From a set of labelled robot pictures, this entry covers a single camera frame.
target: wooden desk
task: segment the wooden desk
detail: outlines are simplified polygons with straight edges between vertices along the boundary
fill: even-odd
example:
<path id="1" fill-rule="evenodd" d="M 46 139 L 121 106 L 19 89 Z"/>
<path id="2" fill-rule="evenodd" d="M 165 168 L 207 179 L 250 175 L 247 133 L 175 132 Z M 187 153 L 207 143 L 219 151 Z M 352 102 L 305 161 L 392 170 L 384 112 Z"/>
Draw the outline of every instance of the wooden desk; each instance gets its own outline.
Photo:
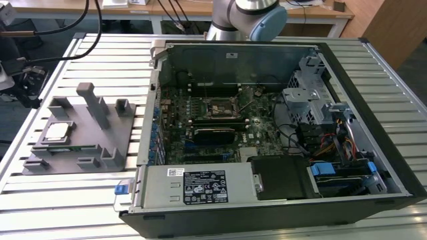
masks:
<path id="1" fill-rule="evenodd" d="M 332 6 L 334 0 L 328 0 L 326 5 Z M 182 8 L 191 21 L 211 21 L 213 20 L 213 3 L 210 2 L 195 2 L 191 0 L 179 0 Z M 171 4 L 167 0 L 162 0 L 166 10 L 170 12 L 173 17 L 175 16 Z M 175 4 L 175 9 L 179 14 L 181 11 L 178 5 Z M 321 6 L 306 7 L 306 9 L 290 9 L 287 10 L 287 23 L 290 24 L 328 24 L 333 25 L 329 33 L 330 38 L 338 38 L 342 35 L 344 29 L 346 27 L 348 21 L 354 18 L 354 13 L 346 8 L 346 12 L 340 12 L 329 10 Z M 151 9 L 153 17 L 157 21 L 169 21 L 170 17 L 159 4 L 158 0 L 154 0 L 154 6 Z"/>
<path id="2" fill-rule="evenodd" d="M 86 8 L 86 0 L 9 0 L 21 15 L 26 14 L 46 14 L 45 17 L 50 18 L 51 14 L 82 14 Z M 103 9 L 103 18 L 107 15 L 133 15 L 134 11 L 146 11 L 151 13 L 154 7 L 154 0 L 149 5 L 130 4 L 129 8 Z M 97 14 L 95 0 L 91 0 L 89 6 L 89 13 Z"/>
<path id="3" fill-rule="evenodd" d="M 19 18 L 29 19 L 77 19 L 86 6 L 86 0 L 10 0 L 18 11 Z M 213 3 L 179 0 L 181 5 L 191 21 L 211 21 Z M 173 7 L 167 0 L 163 0 L 167 11 L 173 14 Z M 162 34 L 162 21 L 170 21 L 158 0 L 151 0 L 149 5 L 130 4 L 129 8 L 103 9 L 103 19 L 106 20 L 150 20 L 154 34 Z M 97 7 L 91 0 L 87 19 L 97 19 Z M 289 10 L 289 20 L 292 24 L 329 24 L 333 25 L 329 37 L 340 37 L 346 27 L 348 21 L 354 18 L 350 10 L 340 12 L 328 10 L 324 7 L 306 7 L 306 17 L 302 8 Z"/>

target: warning label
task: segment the warning label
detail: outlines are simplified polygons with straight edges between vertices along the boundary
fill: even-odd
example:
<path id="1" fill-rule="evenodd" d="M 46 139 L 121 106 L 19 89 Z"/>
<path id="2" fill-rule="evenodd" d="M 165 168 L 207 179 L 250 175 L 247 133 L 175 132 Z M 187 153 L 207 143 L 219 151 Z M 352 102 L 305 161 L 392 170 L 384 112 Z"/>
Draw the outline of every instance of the warning label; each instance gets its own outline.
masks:
<path id="1" fill-rule="evenodd" d="M 226 171 L 185 172 L 186 205 L 229 203 Z"/>

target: slotted metal table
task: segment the slotted metal table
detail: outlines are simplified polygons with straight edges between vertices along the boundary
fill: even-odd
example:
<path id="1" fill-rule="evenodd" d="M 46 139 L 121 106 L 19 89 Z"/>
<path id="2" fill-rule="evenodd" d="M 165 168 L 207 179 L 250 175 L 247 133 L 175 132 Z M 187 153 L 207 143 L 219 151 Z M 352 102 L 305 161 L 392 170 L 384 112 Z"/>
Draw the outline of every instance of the slotted metal table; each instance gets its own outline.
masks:
<path id="1" fill-rule="evenodd" d="M 65 56 L 82 54 L 95 34 L 71 41 Z M 61 62 L 42 93 L 45 104 L 33 110 L 0 163 L 0 239 L 2 240 L 141 240 L 138 232 L 114 210 L 114 188 L 133 178 L 143 127 L 151 77 L 151 42 L 155 39 L 201 40 L 201 36 L 103 34 L 93 53 Z M 422 184 L 427 186 L 427 109 L 369 43 L 358 39 L 283 37 L 277 41 L 326 42 L 334 51 Z M 33 144 L 45 128 L 53 97 L 69 97 L 83 104 L 77 94 L 81 82 L 93 82 L 95 94 L 106 102 L 127 98 L 138 105 L 126 171 L 59 175 L 22 175 Z M 338 96 L 344 95 L 336 85 Z M 126 207 L 130 200 L 119 201 Z M 427 201 L 382 212 L 356 224 L 306 227 L 274 231 L 233 233 L 181 239 L 274 240 L 302 238 L 426 239 Z"/>

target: blue drive latch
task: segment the blue drive latch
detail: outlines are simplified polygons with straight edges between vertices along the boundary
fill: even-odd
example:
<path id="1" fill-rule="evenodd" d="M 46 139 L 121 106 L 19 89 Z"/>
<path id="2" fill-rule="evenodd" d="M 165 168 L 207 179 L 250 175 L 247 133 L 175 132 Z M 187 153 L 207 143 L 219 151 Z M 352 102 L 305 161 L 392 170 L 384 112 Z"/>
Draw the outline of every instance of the blue drive latch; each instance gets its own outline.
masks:
<path id="1" fill-rule="evenodd" d="M 334 175 L 337 173 L 333 163 L 330 162 L 316 163 L 310 168 L 314 176 Z"/>

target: blue plastic clip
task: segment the blue plastic clip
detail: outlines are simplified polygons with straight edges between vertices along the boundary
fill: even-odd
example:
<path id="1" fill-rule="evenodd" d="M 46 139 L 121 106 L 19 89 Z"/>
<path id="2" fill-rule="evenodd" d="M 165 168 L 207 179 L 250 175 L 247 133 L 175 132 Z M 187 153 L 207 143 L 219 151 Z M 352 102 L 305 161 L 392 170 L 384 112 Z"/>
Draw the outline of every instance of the blue plastic clip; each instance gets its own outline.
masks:
<path id="1" fill-rule="evenodd" d="M 368 166 L 369 166 L 369 169 L 372 170 L 372 173 L 376 173 L 376 172 L 378 171 L 374 162 L 370 161 L 370 162 L 368 163 Z"/>
<path id="2" fill-rule="evenodd" d="M 333 163 L 330 162 L 316 163 L 310 168 L 314 176 L 334 175 L 337 173 Z"/>
<path id="3" fill-rule="evenodd" d="M 126 195 L 129 193 L 130 186 L 129 185 L 117 185 L 114 188 L 114 194 L 117 195 Z"/>

